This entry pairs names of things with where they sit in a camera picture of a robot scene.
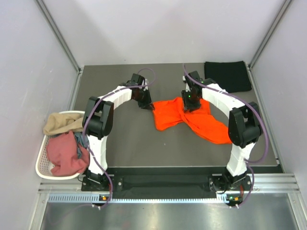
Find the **orange t shirt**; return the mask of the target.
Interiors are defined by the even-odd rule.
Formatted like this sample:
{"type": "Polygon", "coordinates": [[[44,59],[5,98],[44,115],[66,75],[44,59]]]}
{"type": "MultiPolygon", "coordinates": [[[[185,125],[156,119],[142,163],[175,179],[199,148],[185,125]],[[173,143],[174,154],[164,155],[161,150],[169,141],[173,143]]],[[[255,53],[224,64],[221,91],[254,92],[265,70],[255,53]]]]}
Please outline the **orange t shirt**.
{"type": "Polygon", "coordinates": [[[177,124],[185,123],[199,137],[214,144],[231,144],[228,127],[216,120],[211,114],[208,101],[201,99],[200,109],[184,112],[183,99],[154,102],[154,123],[159,131],[164,131],[177,124]]]}

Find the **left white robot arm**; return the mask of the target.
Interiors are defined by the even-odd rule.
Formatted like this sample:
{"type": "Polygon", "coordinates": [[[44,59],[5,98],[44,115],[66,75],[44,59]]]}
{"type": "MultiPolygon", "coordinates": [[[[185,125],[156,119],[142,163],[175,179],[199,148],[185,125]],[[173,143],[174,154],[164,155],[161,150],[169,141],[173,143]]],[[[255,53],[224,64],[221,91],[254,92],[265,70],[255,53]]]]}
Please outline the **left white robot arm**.
{"type": "Polygon", "coordinates": [[[100,97],[90,97],[83,116],[83,132],[89,140],[90,164],[87,176],[98,190],[107,188],[109,179],[104,175],[107,170],[106,142],[113,127],[114,111],[122,104],[135,100],[138,107],[154,110],[148,89],[150,83],[140,74],[119,85],[113,91],[100,97]]]}

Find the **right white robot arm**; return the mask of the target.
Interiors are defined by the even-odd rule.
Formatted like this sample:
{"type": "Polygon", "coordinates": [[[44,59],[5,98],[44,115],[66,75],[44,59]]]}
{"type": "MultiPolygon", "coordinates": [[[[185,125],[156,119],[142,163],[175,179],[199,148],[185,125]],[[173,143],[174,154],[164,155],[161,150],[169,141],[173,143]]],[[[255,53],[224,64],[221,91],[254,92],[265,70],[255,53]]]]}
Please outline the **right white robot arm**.
{"type": "Polygon", "coordinates": [[[223,173],[224,184],[234,190],[241,185],[246,177],[247,166],[252,149],[262,128],[254,112],[259,112],[255,102],[248,105],[230,96],[212,79],[202,79],[197,71],[182,77],[186,88],[181,92],[184,112],[194,112],[201,107],[204,99],[223,112],[228,118],[228,136],[232,142],[230,160],[223,173]]]}

